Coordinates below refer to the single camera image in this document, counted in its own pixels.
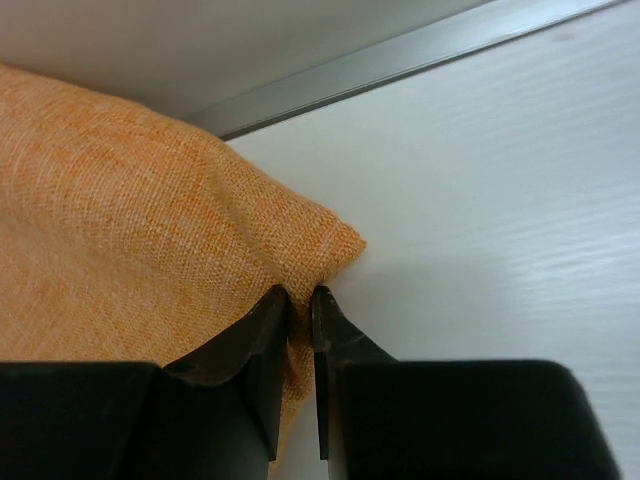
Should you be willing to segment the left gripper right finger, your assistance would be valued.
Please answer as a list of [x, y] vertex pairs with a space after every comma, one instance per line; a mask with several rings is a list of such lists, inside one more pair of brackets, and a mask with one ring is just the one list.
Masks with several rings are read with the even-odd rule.
[[311, 298], [320, 458], [387, 460], [399, 438], [400, 363], [343, 313], [327, 286]]

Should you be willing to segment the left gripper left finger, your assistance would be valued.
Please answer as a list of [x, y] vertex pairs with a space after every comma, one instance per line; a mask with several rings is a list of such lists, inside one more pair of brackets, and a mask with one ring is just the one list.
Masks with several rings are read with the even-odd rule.
[[286, 291], [274, 286], [240, 320], [163, 368], [171, 457], [276, 459], [289, 309]]

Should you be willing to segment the orange cloth napkin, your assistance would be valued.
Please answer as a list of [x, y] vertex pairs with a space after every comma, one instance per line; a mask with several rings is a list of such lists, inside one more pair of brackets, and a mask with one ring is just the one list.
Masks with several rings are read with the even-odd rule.
[[312, 388], [312, 292], [365, 246], [203, 130], [1, 69], [3, 360], [166, 364], [282, 285], [287, 438]]

